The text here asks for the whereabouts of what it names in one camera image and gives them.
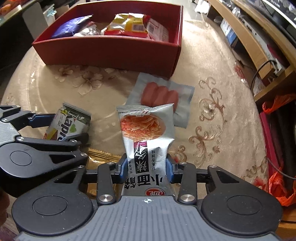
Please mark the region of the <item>left hand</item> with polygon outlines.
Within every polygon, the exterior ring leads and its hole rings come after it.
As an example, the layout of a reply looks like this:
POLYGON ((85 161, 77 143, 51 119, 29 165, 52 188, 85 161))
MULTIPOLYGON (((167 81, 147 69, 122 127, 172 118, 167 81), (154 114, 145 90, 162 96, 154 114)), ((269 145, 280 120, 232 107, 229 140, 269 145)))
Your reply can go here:
POLYGON ((0 191, 0 226, 2 226, 7 219, 7 209, 10 205, 10 199, 6 192, 0 191))

